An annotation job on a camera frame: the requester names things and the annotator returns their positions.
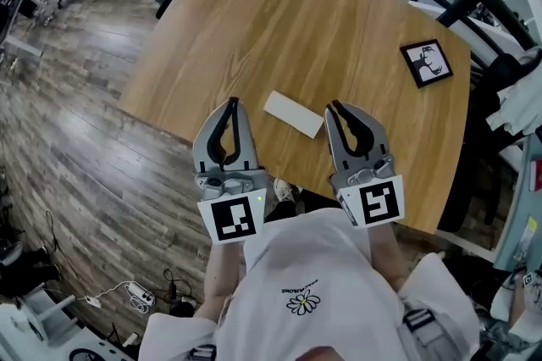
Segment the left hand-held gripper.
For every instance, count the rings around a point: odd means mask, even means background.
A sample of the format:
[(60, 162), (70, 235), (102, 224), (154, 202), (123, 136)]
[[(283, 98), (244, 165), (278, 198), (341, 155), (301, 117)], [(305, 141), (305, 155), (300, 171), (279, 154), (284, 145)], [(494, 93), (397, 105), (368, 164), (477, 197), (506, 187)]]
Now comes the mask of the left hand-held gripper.
[[(230, 118), (235, 151), (228, 156), (221, 139)], [(258, 169), (250, 122), (239, 98), (230, 97), (207, 117), (193, 142), (192, 153), (196, 172), (201, 174), (195, 178), (202, 190), (197, 207), (212, 242), (239, 242), (260, 233), (268, 174)], [(222, 166), (232, 172), (203, 174)]]

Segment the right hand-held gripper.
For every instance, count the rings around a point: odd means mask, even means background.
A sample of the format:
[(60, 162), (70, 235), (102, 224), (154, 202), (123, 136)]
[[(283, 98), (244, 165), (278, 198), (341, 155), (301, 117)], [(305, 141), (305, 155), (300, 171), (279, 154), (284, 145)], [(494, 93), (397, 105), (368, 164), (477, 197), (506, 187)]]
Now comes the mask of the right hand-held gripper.
[(404, 219), (402, 176), (395, 173), (385, 128), (344, 102), (326, 106), (324, 126), (336, 171), (330, 184), (352, 226), (368, 229)]

